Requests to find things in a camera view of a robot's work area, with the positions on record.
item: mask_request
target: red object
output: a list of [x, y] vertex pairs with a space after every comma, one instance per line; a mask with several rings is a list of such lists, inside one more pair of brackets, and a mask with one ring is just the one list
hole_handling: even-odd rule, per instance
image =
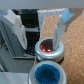
[[53, 39], [46, 39], [46, 40], [43, 40], [40, 44], [40, 49], [43, 51], [43, 52], [52, 52], [53, 51]]

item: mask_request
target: speckled brown floor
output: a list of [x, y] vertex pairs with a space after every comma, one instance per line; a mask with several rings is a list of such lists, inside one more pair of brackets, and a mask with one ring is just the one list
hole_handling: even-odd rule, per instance
[[[40, 39], [53, 36], [58, 16], [45, 16]], [[61, 66], [67, 75], [67, 84], [84, 84], [84, 16], [74, 20], [64, 33], [64, 61]]]

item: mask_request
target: brown carpet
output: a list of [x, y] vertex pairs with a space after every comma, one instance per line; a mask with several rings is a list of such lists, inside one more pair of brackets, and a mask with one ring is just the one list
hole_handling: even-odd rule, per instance
[[[53, 37], [54, 26], [58, 16], [45, 16], [40, 39]], [[67, 75], [67, 84], [84, 84], [84, 16], [74, 20], [64, 33], [62, 41], [65, 45], [64, 61], [61, 66]]]

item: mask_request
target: round container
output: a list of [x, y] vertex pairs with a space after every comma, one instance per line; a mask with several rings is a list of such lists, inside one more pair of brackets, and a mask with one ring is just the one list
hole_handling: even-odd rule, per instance
[[38, 84], [37, 81], [35, 80], [35, 72], [36, 72], [37, 68], [39, 66], [41, 66], [42, 64], [52, 65], [59, 70], [60, 79], [59, 79], [58, 84], [66, 84], [67, 83], [67, 77], [66, 77], [65, 71], [63, 70], [63, 68], [58, 63], [53, 62], [53, 61], [42, 61], [42, 62], [39, 62], [38, 64], [36, 64], [35, 66], [32, 67], [32, 69], [28, 75], [28, 84]]
[[53, 37], [46, 37], [41, 40], [39, 40], [35, 45], [35, 55], [39, 61], [43, 60], [51, 60], [55, 62], [59, 62], [64, 57], [64, 44], [62, 41], [60, 41], [59, 47], [56, 51], [52, 51], [50, 53], [44, 52], [40, 49], [40, 44], [42, 41], [46, 39], [53, 39]]

